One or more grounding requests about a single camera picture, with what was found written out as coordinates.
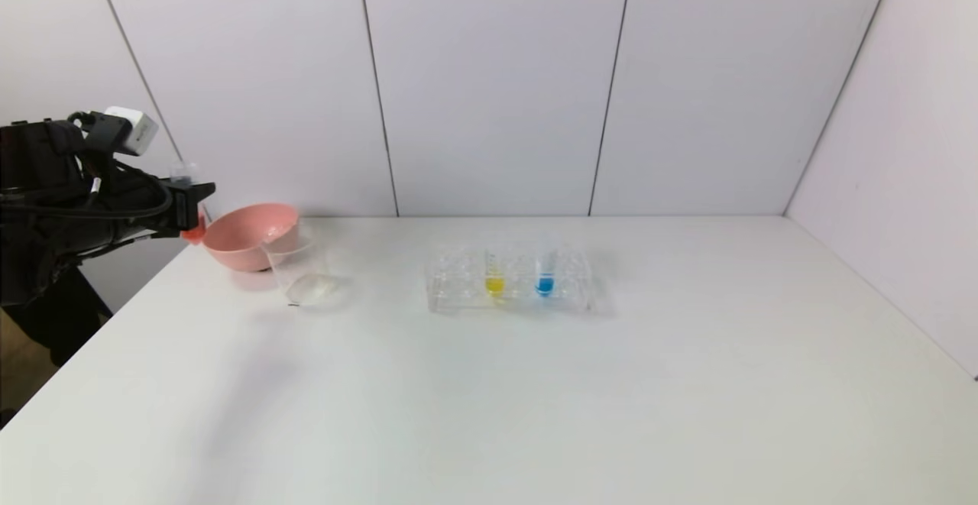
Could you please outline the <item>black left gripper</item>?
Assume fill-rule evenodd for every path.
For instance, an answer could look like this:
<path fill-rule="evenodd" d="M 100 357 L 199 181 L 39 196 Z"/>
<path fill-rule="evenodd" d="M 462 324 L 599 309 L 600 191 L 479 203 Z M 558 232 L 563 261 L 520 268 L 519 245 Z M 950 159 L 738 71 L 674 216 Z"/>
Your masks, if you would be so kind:
<path fill-rule="evenodd" d="M 189 232 L 199 226 L 199 203 L 215 191 L 214 183 L 193 183 L 189 179 L 154 178 L 150 183 L 133 178 L 113 192 L 112 211 L 150 213 L 128 219 L 131 227 L 164 233 Z"/>

